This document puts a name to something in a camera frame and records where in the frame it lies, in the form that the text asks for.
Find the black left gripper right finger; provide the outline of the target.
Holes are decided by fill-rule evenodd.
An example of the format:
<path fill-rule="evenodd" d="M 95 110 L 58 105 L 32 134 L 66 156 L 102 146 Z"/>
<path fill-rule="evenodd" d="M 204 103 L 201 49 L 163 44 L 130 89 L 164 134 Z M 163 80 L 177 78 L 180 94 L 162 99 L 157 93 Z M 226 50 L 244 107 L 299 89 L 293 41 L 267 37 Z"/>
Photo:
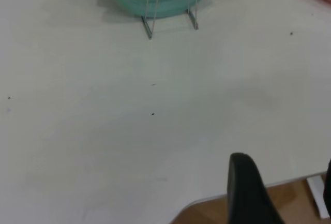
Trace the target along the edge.
<path fill-rule="evenodd" d="M 326 171 L 323 200 L 329 215 L 331 215 L 331 160 L 328 163 L 328 168 Z"/>

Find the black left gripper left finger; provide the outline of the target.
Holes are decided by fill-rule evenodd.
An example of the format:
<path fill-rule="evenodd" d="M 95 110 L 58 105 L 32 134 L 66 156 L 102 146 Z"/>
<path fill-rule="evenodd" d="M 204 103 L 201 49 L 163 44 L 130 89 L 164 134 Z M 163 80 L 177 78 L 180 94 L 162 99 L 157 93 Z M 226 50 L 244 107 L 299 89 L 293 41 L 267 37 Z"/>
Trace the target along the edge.
<path fill-rule="evenodd" d="M 258 167 L 244 153 L 229 159 L 228 223 L 284 223 L 263 184 Z"/>

